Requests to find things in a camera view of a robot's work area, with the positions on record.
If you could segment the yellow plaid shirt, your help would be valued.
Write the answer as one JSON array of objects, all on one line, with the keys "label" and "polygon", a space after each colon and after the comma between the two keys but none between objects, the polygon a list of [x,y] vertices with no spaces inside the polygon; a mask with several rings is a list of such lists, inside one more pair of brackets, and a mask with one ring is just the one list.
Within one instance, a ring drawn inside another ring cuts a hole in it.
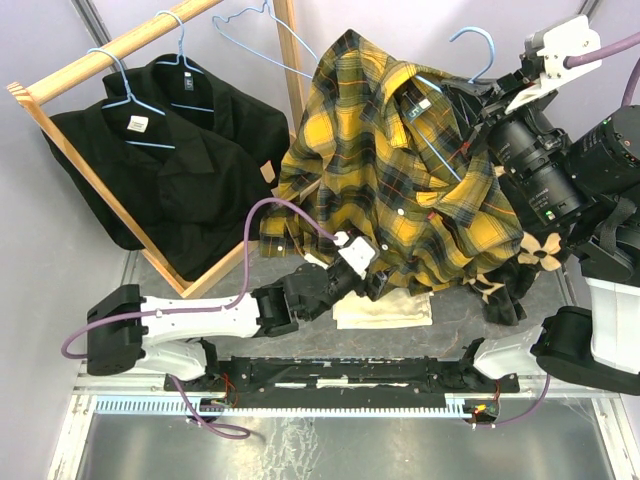
[{"label": "yellow plaid shirt", "polygon": [[379,251],[386,290],[469,281],[519,253],[520,222],[486,154],[469,156],[442,71],[398,60],[354,30],[321,57],[260,225],[265,257],[331,262],[330,235]]}]

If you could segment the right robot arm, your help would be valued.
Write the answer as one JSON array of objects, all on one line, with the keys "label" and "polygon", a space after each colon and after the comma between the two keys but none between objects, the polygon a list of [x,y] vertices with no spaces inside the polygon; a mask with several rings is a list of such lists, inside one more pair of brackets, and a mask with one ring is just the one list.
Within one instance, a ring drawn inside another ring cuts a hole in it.
[{"label": "right robot arm", "polygon": [[546,232],[575,256],[590,289],[589,308],[565,306],[532,340],[481,346],[458,368],[481,391],[494,366],[523,356],[567,383],[639,392],[639,108],[629,99],[579,140],[545,117],[552,95],[516,104],[529,79],[442,84],[469,154],[488,152],[523,194]]}]

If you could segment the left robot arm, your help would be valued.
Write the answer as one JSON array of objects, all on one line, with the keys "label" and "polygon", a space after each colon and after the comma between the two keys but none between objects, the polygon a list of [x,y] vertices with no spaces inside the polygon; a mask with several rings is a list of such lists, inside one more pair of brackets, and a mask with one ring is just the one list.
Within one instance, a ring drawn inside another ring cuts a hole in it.
[{"label": "left robot arm", "polygon": [[87,313],[87,371],[111,376],[135,367],[209,390],[221,378],[211,337],[278,337],[298,330],[353,293],[377,300],[385,272],[357,275],[342,259],[328,268],[305,263],[279,280],[231,298],[175,300],[144,296],[136,284],[118,287]]}]

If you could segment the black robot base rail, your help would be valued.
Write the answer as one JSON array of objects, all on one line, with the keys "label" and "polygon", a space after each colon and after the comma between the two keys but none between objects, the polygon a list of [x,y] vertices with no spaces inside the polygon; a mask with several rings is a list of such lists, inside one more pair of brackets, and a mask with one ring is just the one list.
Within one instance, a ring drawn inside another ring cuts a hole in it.
[{"label": "black robot base rail", "polygon": [[187,393],[229,393],[235,407],[441,407],[447,394],[520,391],[515,374],[493,380],[466,359],[430,357],[233,357],[182,386]]}]

